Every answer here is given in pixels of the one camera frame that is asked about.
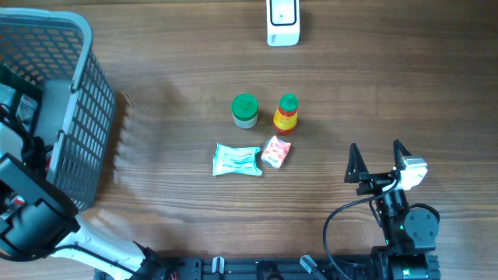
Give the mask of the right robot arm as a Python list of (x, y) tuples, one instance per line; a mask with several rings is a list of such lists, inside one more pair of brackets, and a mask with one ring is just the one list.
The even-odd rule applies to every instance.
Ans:
[(373, 195), (371, 208), (382, 228), (385, 245), (371, 251), (372, 278), (395, 280), (440, 279), (436, 255), (440, 214), (426, 204), (409, 204), (405, 196), (428, 173), (427, 162), (393, 142), (395, 166), (386, 173), (370, 173), (355, 143), (349, 147), (346, 183), (358, 183), (358, 195)]

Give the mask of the dark green box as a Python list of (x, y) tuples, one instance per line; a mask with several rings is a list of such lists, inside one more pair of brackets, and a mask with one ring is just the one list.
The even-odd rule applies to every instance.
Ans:
[(13, 116), (32, 134), (41, 105), (42, 90), (23, 79), (6, 65), (1, 66), (1, 117)]

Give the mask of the red white snack packet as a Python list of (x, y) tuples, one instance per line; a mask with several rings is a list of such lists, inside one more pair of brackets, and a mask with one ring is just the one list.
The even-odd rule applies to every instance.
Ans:
[(292, 147), (290, 142), (285, 142), (278, 136), (272, 136), (261, 152), (261, 160), (272, 168), (279, 169), (285, 162)]

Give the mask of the teal tissue packet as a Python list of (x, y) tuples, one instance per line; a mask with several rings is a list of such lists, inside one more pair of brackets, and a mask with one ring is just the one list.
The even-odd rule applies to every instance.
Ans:
[(259, 147), (232, 148), (217, 144), (212, 160), (212, 175), (220, 176), (228, 173), (238, 173), (249, 176), (261, 176), (262, 171), (257, 167), (256, 155)]

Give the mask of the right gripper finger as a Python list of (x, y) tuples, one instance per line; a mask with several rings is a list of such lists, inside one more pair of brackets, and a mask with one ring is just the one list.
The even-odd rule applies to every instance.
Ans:
[(369, 178), (369, 171), (363, 161), (363, 157), (356, 143), (352, 143), (349, 147), (349, 161), (346, 167), (344, 182), (359, 183)]
[(400, 140), (396, 139), (393, 141), (393, 150), (394, 150), (394, 159), (395, 159), (395, 167), (398, 170), (403, 170), (405, 168), (405, 164), (402, 161), (404, 156), (411, 156), (412, 154), (404, 147)]

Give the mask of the red sauce bottle green cap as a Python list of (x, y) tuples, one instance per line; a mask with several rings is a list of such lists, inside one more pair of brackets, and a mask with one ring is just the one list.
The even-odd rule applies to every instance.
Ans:
[(290, 134), (297, 126), (299, 100), (292, 93), (285, 94), (273, 117), (275, 130), (281, 135)]

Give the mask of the clear jar green lid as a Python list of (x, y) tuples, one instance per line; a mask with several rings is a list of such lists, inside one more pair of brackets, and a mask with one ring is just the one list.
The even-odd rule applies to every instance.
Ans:
[(233, 99), (231, 107), (234, 124), (242, 129), (249, 129), (258, 121), (258, 101), (250, 93), (242, 93)]

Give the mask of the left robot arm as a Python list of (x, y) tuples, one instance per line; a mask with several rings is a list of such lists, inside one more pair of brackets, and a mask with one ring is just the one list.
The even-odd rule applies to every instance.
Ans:
[(112, 279), (163, 279), (160, 256), (136, 242), (112, 237), (89, 224), (73, 201), (45, 180), (43, 140), (30, 134), (1, 105), (7, 149), (1, 153), (1, 257), (31, 262), (72, 259)]

